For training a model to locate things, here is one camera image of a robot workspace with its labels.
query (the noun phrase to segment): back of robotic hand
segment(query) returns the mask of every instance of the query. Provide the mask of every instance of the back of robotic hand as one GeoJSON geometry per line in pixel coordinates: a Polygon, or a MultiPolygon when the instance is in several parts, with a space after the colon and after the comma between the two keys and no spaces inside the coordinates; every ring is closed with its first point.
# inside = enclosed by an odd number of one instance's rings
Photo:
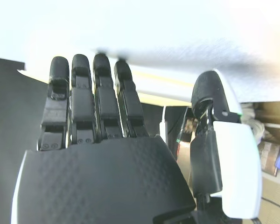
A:
{"type": "MultiPolygon", "coordinates": [[[[89,61],[84,55],[75,55],[70,91],[68,61],[63,57],[52,60],[42,132],[37,150],[27,150],[21,164],[12,224],[216,224],[215,215],[205,205],[212,202],[210,196],[221,192],[225,212],[225,185],[228,189],[230,185],[223,173],[226,166],[222,167],[220,140],[199,140],[199,136],[209,131],[201,112],[216,108],[217,101],[206,104],[202,97],[195,105],[203,106],[193,108],[201,127],[196,143],[205,142],[207,148],[217,145],[210,154],[198,146],[211,160],[200,153],[198,157],[191,155],[199,210],[194,211],[193,196],[170,150],[160,137],[147,134],[127,63],[120,60],[114,68],[117,98],[104,54],[95,56],[93,72],[94,94],[89,61]],[[219,158],[213,151],[219,152],[219,158]],[[200,172],[193,162],[201,156],[201,162],[196,162],[202,167],[208,162],[210,168],[205,179],[216,176],[210,182],[201,182],[206,169],[200,172]],[[211,187],[205,190],[205,184],[211,187]]],[[[191,154],[198,148],[193,146],[191,154]]]]}

